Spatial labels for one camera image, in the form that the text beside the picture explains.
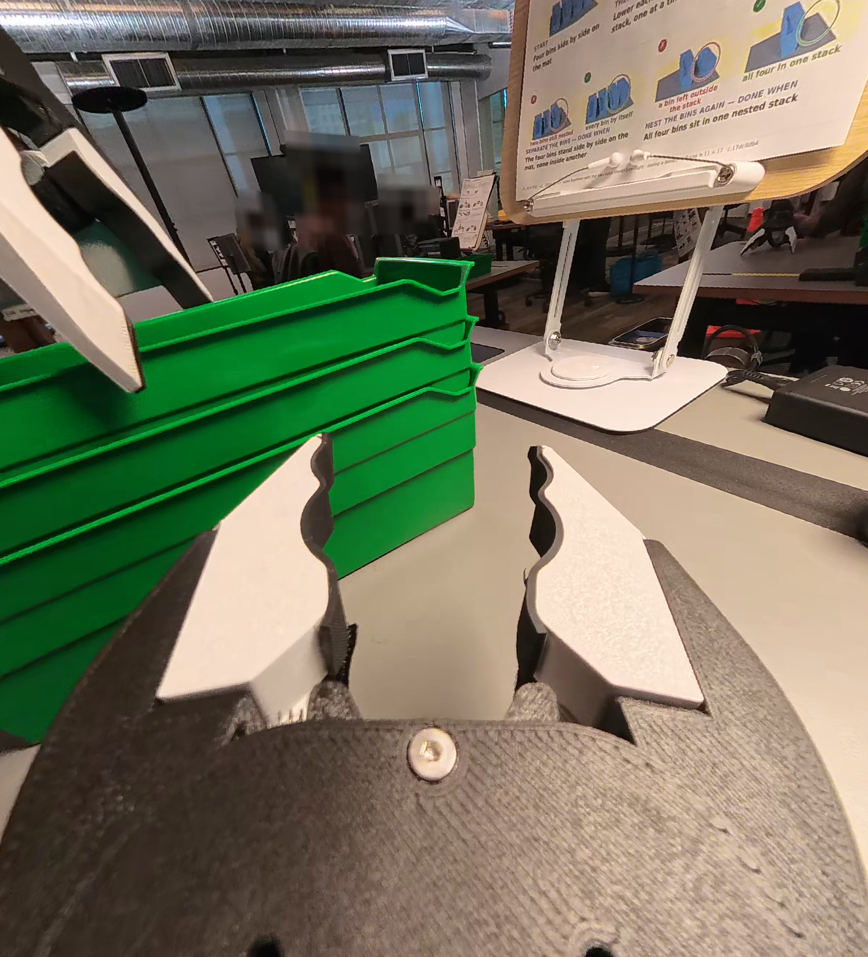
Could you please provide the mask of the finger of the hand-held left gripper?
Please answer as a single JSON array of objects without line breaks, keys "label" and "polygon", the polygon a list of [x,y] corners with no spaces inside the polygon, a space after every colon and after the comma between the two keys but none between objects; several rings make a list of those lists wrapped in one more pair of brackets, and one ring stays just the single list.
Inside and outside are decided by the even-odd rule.
[{"label": "finger of the hand-held left gripper", "polygon": [[43,208],[0,126],[0,279],[121,389],[144,387],[132,327]]},{"label": "finger of the hand-held left gripper", "polygon": [[76,127],[45,143],[46,174],[113,233],[182,308],[213,301],[165,228]]}]

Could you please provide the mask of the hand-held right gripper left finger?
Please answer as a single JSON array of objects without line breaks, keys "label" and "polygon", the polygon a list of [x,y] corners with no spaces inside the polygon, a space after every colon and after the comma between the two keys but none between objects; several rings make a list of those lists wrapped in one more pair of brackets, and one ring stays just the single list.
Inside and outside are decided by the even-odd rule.
[{"label": "hand-held right gripper left finger", "polygon": [[347,660],[333,480],[331,436],[311,437],[215,528],[158,700],[246,691],[266,720],[308,715]]}]

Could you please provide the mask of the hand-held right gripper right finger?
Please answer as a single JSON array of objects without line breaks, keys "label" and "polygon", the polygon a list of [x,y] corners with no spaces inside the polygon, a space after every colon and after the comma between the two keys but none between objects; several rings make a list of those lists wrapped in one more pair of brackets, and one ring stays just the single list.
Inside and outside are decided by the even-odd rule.
[{"label": "hand-held right gripper right finger", "polygon": [[643,533],[553,448],[527,459],[537,558],[524,572],[517,687],[546,684],[578,724],[604,724],[620,698],[702,709]]}]

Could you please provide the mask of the green plastic bin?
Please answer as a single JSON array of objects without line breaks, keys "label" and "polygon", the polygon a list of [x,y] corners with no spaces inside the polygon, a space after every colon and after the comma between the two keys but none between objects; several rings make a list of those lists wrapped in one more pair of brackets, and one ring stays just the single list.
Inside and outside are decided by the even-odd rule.
[{"label": "green plastic bin", "polygon": [[365,461],[467,413],[472,317],[140,424],[0,481],[0,550],[285,454],[320,434]]},{"label": "green plastic bin", "polygon": [[145,379],[116,386],[67,343],[0,359],[0,481],[140,424],[467,318],[467,260],[381,258],[135,327]]},{"label": "green plastic bin", "polygon": [[[333,436],[340,577],[474,503],[472,420],[434,427],[365,461]],[[0,550],[0,730],[39,742],[84,672],[194,539],[286,460],[191,480]]]},{"label": "green plastic bin", "polygon": [[332,439],[339,576],[473,504],[480,366],[461,347],[299,380],[0,489],[0,671],[105,640],[189,542]]}]

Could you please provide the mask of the black pole with disc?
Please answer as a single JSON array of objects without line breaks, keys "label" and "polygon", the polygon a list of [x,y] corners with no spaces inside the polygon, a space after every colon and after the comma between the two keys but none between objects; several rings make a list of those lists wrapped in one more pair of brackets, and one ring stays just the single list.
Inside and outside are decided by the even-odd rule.
[{"label": "black pole with disc", "polygon": [[72,97],[72,103],[79,112],[93,115],[109,115],[113,118],[121,131],[169,237],[182,257],[187,262],[190,262],[188,253],[177,232],[177,228],[168,212],[142,151],[131,132],[129,123],[126,120],[127,113],[132,113],[143,108],[147,102],[148,98],[144,90],[119,85],[93,87],[77,92]]}]

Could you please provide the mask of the white and wood document stand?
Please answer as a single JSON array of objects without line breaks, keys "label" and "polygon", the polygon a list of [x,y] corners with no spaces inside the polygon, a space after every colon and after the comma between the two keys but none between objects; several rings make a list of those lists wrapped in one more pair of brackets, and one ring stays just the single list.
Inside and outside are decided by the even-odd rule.
[{"label": "white and wood document stand", "polygon": [[[513,10],[501,202],[517,224],[561,222],[563,236],[542,340],[490,363],[479,386],[609,433],[638,433],[677,413],[726,375],[721,365],[677,355],[702,278],[703,257],[725,206],[809,192],[863,159],[868,154],[868,81],[846,141],[838,147],[762,161],[618,150],[524,192],[517,161],[529,5],[518,1]],[[706,213],[664,347],[647,353],[563,339],[560,317],[580,222],[693,208]]]}]

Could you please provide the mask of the dark smartphone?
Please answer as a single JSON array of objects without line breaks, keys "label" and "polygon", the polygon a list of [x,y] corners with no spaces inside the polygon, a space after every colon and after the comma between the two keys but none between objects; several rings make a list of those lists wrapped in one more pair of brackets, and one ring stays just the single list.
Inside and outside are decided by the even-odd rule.
[{"label": "dark smartphone", "polygon": [[656,352],[667,343],[672,319],[660,317],[648,320],[624,331],[609,341],[609,345],[632,350]]}]

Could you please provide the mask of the black box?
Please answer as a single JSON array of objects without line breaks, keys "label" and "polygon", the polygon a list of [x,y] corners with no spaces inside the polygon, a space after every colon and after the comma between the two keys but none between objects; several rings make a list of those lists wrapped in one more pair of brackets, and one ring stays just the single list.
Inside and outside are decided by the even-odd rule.
[{"label": "black box", "polygon": [[868,458],[868,370],[831,365],[776,389],[764,422]]}]

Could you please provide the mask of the background instruction sign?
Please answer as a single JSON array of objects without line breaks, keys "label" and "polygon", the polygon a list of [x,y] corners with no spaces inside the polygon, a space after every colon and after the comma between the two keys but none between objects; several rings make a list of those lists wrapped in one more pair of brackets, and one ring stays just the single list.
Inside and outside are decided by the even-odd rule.
[{"label": "background instruction sign", "polygon": [[474,253],[483,242],[496,181],[493,170],[463,180],[451,229],[463,253]]}]

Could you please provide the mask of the grey background table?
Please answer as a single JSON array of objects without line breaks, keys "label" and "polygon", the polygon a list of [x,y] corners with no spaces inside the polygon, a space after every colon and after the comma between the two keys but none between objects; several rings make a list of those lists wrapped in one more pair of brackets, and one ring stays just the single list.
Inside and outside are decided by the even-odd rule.
[{"label": "grey background table", "polygon": [[850,267],[859,241],[858,236],[805,238],[799,240],[794,253],[765,246],[745,256],[741,242],[721,246],[703,257],[697,296],[760,303],[868,305],[868,286],[799,279],[809,269]]}]

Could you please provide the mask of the printed instruction sheet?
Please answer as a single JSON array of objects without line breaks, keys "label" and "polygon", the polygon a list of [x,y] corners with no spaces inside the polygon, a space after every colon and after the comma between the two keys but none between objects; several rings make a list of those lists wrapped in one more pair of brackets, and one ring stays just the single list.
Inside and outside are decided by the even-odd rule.
[{"label": "printed instruction sheet", "polygon": [[762,161],[842,145],[868,1],[530,2],[517,181],[618,150]]}]

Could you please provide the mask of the silver ceiling duct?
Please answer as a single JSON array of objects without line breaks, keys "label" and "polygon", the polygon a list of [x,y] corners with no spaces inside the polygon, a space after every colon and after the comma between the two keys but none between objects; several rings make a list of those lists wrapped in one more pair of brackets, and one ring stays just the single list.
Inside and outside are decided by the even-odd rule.
[{"label": "silver ceiling duct", "polygon": [[0,1],[28,54],[478,45],[512,25],[512,2]]},{"label": "silver ceiling duct", "polygon": [[[388,51],[321,51],[326,55],[261,54],[245,56],[169,55],[176,86],[147,88],[154,98],[212,95],[261,88],[350,87],[416,81],[392,76]],[[113,79],[102,59],[54,61],[69,93],[110,86]],[[489,55],[435,51],[426,55],[426,80],[460,81],[487,79]]]}]

